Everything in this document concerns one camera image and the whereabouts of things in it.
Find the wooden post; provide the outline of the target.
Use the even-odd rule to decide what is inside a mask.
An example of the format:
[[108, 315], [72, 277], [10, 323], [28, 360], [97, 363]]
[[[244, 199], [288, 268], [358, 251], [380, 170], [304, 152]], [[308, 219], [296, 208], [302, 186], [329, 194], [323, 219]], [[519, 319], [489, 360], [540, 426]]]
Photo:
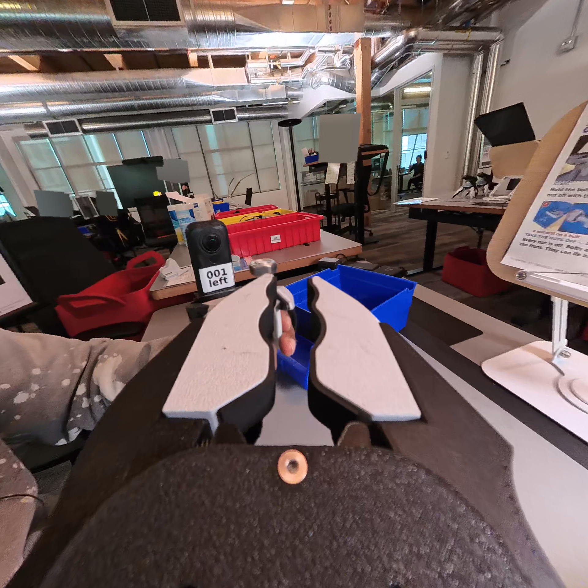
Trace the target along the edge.
[[359, 145], [371, 143], [371, 39], [360, 38], [354, 47], [356, 113], [360, 114]]

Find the blue plastic bin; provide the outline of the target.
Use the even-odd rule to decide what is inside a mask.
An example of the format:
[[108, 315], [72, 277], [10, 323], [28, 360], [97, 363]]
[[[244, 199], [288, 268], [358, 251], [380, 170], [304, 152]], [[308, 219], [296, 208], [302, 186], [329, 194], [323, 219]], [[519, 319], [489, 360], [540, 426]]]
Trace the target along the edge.
[[[331, 285], [366, 307], [379, 322], [395, 331], [405, 328], [416, 284], [403, 278], [339, 265], [317, 273]], [[296, 350], [292, 356], [277, 353], [277, 370], [307, 389], [311, 350], [316, 340], [307, 306], [308, 278], [286, 286], [296, 303]]]

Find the wooden table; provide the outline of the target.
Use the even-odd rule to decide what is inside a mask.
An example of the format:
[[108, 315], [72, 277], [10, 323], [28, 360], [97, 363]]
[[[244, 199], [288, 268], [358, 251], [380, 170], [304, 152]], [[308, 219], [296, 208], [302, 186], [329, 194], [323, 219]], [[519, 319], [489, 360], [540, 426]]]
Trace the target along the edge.
[[[320, 241], [315, 241], [307, 245], [298, 245], [266, 254], [246, 257], [241, 263], [241, 268], [235, 272], [235, 281], [237, 283], [249, 281], [251, 275], [246, 262], [257, 259], [273, 259], [277, 264], [277, 273], [281, 275], [300, 268], [315, 266], [322, 258], [335, 258], [337, 256], [348, 258], [362, 253], [362, 245], [350, 239], [325, 231], [320, 231], [320, 236]], [[155, 300], [173, 298], [196, 291], [197, 284], [191, 269], [172, 284], [169, 284], [168, 281], [158, 275], [155, 277], [155, 281], [149, 290], [151, 298]]]

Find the red crate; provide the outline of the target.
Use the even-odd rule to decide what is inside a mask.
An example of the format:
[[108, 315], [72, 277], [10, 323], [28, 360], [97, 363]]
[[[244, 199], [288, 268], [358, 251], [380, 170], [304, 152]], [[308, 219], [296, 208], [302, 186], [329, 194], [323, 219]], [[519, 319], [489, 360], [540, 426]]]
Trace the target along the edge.
[[479, 298], [501, 289], [489, 270], [486, 250], [473, 247], [459, 247], [445, 255], [442, 281]]

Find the black printer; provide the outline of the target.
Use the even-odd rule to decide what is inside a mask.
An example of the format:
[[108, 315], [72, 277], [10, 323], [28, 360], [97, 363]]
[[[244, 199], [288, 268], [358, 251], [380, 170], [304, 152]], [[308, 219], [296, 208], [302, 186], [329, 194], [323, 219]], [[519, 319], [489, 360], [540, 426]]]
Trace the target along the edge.
[[178, 243], [168, 205], [169, 201], [165, 195], [135, 199], [146, 246], [173, 249]]

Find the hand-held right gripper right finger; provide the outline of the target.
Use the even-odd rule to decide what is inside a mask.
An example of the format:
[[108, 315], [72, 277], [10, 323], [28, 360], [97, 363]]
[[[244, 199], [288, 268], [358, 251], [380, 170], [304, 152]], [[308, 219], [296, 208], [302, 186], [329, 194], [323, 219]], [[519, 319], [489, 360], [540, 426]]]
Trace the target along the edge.
[[422, 411], [392, 346], [394, 330], [358, 300], [322, 277], [307, 280], [314, 344], [307, 398], [334, 444], [350, 423], [421, 420]]

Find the white plastic part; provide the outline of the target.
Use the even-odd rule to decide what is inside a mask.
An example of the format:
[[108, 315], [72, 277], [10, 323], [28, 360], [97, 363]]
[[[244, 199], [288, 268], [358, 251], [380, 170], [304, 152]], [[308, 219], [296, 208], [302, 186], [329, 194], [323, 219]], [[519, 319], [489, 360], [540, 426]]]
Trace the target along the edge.
[[159, 268], [159, 276], [166, 282], [172, 281], [185, 275], [189, 270], [188, 266], [180, 266], [177, 261], [168, 258]]

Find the spare document stand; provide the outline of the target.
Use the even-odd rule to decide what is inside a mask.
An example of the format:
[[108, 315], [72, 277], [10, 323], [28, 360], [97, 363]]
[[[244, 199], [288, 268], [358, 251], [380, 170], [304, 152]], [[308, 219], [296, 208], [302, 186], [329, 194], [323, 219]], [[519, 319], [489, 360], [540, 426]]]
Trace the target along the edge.
[[538, 140], [493, 146], [490, 149], [490, 163], [494, 188], [490, 199], [511, 197], [518, 187], [525, 171], [539, 147]]

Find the framed marker sign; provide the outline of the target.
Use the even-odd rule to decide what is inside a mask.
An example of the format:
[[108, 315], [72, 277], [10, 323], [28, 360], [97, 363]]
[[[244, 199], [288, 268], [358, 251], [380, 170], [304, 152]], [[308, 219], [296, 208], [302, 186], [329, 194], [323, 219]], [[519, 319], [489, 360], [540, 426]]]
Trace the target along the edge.
[[29, 293], [1, 254], [1, 319], [32, 304]]

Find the large dark screen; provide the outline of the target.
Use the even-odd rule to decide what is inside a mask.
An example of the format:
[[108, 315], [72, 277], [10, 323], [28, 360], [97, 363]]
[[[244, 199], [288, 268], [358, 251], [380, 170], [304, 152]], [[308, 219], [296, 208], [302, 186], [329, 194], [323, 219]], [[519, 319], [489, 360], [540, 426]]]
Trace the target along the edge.
[[164, 194], [166, 185], [157, 170], [164, 164], [161, 156], [126, 159], [120, 165], [106, 167], [123, 209], [136, 207], [135, 200]]

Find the black desk device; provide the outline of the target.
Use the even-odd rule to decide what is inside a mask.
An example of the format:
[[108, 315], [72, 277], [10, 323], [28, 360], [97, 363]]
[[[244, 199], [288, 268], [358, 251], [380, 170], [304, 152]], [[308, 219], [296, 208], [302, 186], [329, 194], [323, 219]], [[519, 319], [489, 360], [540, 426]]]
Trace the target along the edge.
[[456, 197], [463, 198], [483, 198], [490, 196], [493, 184], [493, 173], [480, 172], [477, 175], [463, 175], [462, 185], [452, 195], [452, 199]]

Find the red tote bag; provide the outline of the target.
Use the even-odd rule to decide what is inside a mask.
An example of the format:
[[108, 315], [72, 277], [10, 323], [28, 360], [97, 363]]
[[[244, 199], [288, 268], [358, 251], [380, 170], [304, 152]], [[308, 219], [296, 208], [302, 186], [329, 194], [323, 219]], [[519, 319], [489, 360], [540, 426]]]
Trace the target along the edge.
[[140, 254], [126, 269], [80, 293], [60, 296], [55, 310], [67, 334], [82, 341], [98, 337], [139, 341], [154, 312], [169, 305], [150, 294], [165, 262], [157, 252]]

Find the wooden office desk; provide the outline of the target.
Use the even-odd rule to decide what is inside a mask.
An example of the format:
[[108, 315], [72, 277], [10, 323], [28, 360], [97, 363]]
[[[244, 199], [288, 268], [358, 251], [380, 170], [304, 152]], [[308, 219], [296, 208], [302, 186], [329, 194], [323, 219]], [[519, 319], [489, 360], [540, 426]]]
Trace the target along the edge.
[[475, 200], [450, 200], [414, 198], [394, 203], [408, 209], [409, 219], [426, 223], [422, 268], [411, 270], [419, 275], [442, 269], [435, 265], [437, 228], [439, 224], [465, 226], [477, 236], [476, 248], [480, 249], [485, 232], [494, 232], [507, 208], [507, 203]]

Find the wide silver air duct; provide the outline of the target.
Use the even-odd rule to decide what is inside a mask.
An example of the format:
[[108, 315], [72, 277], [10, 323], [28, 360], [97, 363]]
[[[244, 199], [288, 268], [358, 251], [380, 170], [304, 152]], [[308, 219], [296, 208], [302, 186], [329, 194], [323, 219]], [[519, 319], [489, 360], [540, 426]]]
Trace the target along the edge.
[[116, 26], [106, 1], [1, 1], [4, 51], [294, 47], [364, 33], [362, 1], [178, 1], [182, 26]]

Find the wipes canister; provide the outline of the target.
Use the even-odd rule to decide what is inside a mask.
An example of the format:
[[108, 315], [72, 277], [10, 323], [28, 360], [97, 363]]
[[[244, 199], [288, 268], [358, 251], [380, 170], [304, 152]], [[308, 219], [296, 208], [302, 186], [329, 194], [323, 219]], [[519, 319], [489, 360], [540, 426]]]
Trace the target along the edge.
[[190, 224], [196, 222], [195, 208], [192, 203], [180, 203], [167, 207], [178, 243], [187, 246], [186, 232]]

